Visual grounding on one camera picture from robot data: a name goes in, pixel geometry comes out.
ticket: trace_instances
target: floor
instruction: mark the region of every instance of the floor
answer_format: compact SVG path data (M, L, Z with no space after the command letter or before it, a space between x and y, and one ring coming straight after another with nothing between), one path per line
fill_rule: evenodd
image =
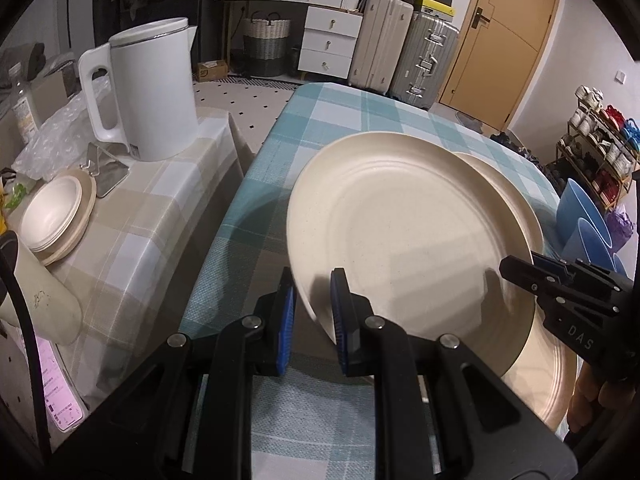
M231 113L242 139L251 151L252 160L298 86L290 82L230 76L218 81L195 84L193 89L197 104L202 103ZM453 108L435 103L430 112L460 124ZM496 133L498 131L491 126L482 125L483 135Z

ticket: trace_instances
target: silver suitcase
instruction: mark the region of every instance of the silver suitcase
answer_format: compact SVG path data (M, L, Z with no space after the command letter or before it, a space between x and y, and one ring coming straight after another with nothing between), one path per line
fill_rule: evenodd
M428 110L436 101L457 42L458 30L453 25L414 12L389 95Z
M393 77L413 7L401 0L367 0L348 83L385 93Z

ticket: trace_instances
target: hand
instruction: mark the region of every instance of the hand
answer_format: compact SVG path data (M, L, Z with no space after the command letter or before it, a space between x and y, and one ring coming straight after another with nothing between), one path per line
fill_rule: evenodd
M569 430L577 433L591 422L593 410L590 403L595 399L607 410L622 410L631 404L635 392L630 383L598 382L591 367L584 363L566 414Z

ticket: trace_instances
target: plastic bag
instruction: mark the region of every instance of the plastic bag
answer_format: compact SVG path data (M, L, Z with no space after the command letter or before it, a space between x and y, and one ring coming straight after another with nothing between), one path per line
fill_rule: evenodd
M611 234L611 250L617 253L634 233L634 224L626 214L624 205L616 206L613 211L607 214L605 223Z
M108 76L96 78L92 83L100 111L105 107L113 108ZM104 126L110 127L106 124L104 114L100 115ZM95 141L95 136L86 110L84 92L79 92L42 125L15 159L12 168L34 180L43 178L48 182L60 171L81 160L92 141Z

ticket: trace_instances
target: tablecloth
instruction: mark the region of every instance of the tablecloth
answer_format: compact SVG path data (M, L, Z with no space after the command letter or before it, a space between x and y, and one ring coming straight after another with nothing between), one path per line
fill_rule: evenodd
M538 217L558 196L523 157L462 126L337 84L306 84L291 97L242 181L200 271L180 330L218 332L273 292L287 265L287 202L304 165L324 145L367 130L403 132L484 158L511 180ZM283 378L257 378L252 407L256 480L372 479L373 388L340 373L329 339L298 304Z
M130 166L129 176L96 200L72 253L47 267L82 308L78 339L58 350L89 410L177 329L207 249L242 181L228 112L197 111L198 137L178 155L160 162L119 157ZM12 214L9 220L13 225L19 218ZM7 342L0 338L2 344ZM31 397L28 374L4 374L2 398L31 430L31 403L15 402ZM9 387L18 393L9 394Z

